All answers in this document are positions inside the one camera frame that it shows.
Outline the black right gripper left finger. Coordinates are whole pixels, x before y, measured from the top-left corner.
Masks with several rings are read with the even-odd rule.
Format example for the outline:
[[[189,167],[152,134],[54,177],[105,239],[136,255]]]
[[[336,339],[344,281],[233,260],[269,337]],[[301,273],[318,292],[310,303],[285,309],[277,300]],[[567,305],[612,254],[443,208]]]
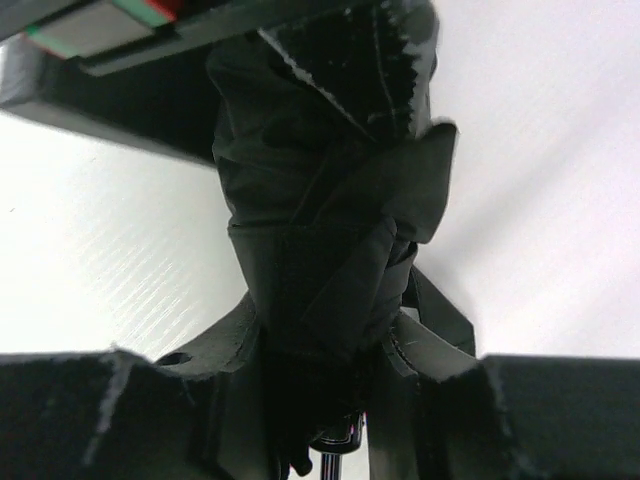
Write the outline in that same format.
[[[275,479],[259,325],[244,297],[151,362],[124,350],[1,359],[5,479]]]

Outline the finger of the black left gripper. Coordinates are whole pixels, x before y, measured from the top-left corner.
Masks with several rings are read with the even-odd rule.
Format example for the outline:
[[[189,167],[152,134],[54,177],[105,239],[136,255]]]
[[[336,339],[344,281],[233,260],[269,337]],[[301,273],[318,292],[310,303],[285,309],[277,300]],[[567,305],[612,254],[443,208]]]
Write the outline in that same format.
[[[364,136],[390,143],[430,126],[439,27],[430,1],[367,1],[259,34]]]

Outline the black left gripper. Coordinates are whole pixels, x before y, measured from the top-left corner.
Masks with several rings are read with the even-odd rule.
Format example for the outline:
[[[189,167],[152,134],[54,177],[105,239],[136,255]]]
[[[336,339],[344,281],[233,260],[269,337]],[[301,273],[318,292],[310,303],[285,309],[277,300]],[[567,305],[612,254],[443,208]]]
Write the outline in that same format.
[[[209,48],[279,19],[275,1],[5,1],[1,108],[207,164],[220,102]]]

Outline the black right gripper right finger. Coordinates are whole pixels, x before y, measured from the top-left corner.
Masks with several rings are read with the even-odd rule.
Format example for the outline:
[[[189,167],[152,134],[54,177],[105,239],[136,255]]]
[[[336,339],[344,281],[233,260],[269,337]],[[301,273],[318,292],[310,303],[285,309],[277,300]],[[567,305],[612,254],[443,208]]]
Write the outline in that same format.
[[[635,479],[639,364],[476,359],[400,319],[383,342],[367,430],[374,479]]]

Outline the black folding umbrella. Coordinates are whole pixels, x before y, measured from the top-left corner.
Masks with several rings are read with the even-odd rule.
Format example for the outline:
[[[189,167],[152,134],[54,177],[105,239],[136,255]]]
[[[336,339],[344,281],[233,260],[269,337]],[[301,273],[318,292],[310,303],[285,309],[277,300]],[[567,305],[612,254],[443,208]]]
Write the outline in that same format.
[[[374,141],[259,32],[208,57],[221,98],[212,152],[260,323],[280,471],[303,475],[314,441],[368,411],[403,304],[424,306],[414,261],[446,209],[457,129],[431,120],[417,139]]]

